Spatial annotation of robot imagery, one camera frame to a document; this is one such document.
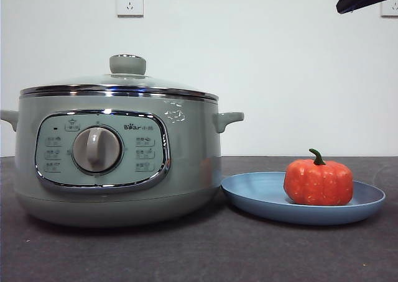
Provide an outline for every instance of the pot lid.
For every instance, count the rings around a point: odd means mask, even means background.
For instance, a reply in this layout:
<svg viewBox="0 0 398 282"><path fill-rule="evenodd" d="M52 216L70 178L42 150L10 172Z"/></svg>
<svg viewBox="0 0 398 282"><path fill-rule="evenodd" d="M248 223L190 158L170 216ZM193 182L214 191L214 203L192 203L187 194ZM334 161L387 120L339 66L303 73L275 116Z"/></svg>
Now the pot lid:
<svg viewBox="0 0 398 282"><path fill-rule="evenodd" d="M84 93L138 93L169 94L217 101L218 96L204 93L184 84L160 80L145 75L146 61L131 54L113 55L109 58L111 74L79 77L48 86L36 86L21 91L23 96L55 96Z"/></svg>

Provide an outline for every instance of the plate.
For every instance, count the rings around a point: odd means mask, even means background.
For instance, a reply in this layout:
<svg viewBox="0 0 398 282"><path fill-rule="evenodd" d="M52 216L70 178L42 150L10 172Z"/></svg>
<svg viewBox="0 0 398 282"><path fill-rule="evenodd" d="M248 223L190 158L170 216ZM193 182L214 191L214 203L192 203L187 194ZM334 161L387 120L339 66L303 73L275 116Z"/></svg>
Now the plate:
<svg viewBox="0 0 398 282"><path fill-rule="evenodd" d="M284 172L243 173L221 182L236 207L259 217L305 225L338 225L357 222L375 214L386 195L380 189L354 181L352 200L345 206L295 204L285 193Z"/></svg>

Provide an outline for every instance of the pumpkin stem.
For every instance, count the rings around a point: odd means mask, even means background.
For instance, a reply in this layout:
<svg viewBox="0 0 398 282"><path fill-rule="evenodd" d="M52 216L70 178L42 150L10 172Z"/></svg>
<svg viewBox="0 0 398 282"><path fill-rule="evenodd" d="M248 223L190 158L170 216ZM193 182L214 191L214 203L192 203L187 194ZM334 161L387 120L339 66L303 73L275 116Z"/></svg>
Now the pumpkin stem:
<svg viewBox="0 0 398 282"><path fill-rule="evenodd" d="M312 152L315 156L317 156L315 158L315 160L313 161L313 163L315 165L326 165L326 163L322 160L321 154L317 150L314 150L313 148L310 148L309 151Z"/></svg>

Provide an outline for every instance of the wall outlet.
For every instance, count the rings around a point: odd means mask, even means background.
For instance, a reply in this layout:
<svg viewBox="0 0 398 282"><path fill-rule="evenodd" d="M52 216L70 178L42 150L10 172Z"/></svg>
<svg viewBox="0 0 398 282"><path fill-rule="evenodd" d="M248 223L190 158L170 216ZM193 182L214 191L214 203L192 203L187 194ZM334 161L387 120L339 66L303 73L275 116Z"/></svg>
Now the wall outlet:
<svg viewBox="0 0 398 282"><path fill-rule="evenodd" d="M387 0L381 2L381 13L382 17L398 17L398 0Z"/></svg>
<svg viewBox="0 0 398 282"><path fill-rule="evenodd" d="M116 0L118 17L143 17L144 0Z"/></svg>

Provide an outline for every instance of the brand logo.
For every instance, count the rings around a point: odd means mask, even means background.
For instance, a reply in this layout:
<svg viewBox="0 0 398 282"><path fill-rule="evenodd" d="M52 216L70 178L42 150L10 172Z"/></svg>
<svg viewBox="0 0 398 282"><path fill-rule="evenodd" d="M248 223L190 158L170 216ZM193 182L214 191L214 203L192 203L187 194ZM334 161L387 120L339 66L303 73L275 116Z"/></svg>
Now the brand logo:
<svg viewBox="0 0 398 282"><path fill-rule="evenodd" d="M154 127L152 125L134 125L134 124L125 124L124 130L148 130L153 131Z"/></svg>
<svg viewBox="0 0 398 282"><path fill-rule="evenodd" d="M139 130L140 128L141 128L141 126L134 125L134 124L124 125L124 130Z"/></svg>

